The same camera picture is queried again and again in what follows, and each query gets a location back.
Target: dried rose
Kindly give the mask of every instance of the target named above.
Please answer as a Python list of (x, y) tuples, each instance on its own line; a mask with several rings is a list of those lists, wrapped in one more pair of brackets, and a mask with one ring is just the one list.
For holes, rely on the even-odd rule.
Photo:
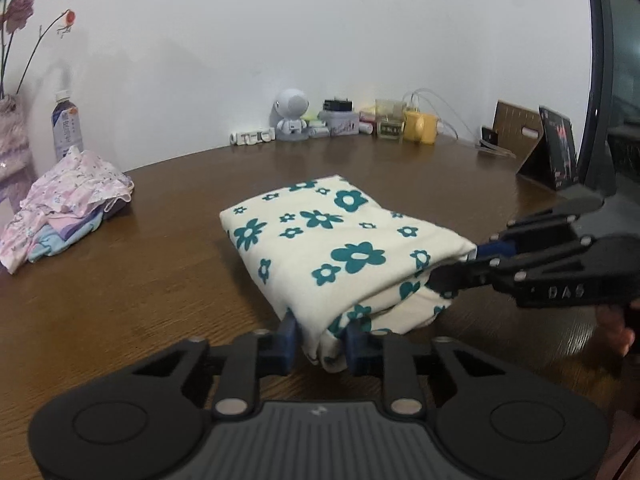
[(2, 20), (6, 22), (6, 31), (13, 34), (27, 24), (27, 19), (33, 14), (33, 0), (11, 0), (6, 8)]
[(65, 15), (65, 27), (66, 28), (71, 27), (71, 25), (74, 24), (75, 20), (76, 20), (76, 13), (73, 12), (71, 9), (69, 9)]

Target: figurine head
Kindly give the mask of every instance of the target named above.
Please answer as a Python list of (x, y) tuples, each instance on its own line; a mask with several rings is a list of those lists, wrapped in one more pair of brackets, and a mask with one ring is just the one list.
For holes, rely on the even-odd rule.
[(309, 99), (302, 90), (289, 88), (278, 94), (273, 106), (285, 119), (299, 119), (309, 108)]

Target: white cloth with green flowers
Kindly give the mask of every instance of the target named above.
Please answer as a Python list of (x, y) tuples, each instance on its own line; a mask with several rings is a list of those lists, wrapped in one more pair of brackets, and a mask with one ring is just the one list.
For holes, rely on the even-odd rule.
[(340, 176), (276, 189), (220, 213), (252, 279), (283, 318), (291, 309), (303, 350), (331, 372), (346, 366), (340, 331), (406, 333), (450, 299), (424, 284), (429, 270), (475, 254), (453, 231), (381, 208)]

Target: pink vase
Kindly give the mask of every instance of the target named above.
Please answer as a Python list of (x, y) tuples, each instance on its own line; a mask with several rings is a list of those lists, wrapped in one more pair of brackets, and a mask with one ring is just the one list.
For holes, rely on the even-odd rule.
[(34, 182), (24, 113), (12, 95), (0, 100), (0, 203), (8, 200), (14, 212)]

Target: human hand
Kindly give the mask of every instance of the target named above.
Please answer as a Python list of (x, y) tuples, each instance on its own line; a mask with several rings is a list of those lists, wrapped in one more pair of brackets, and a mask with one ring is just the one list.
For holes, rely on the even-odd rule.
[[(633, 301), (631, 308), (640, 309), (640, 300)], [(636, 337), (640, 337), (640, 334), (625, 327), (625, 315), (620, 306), (597, 306), (596, 321), (604, 330), (609, 346), (621, 355), (626, 355)]]

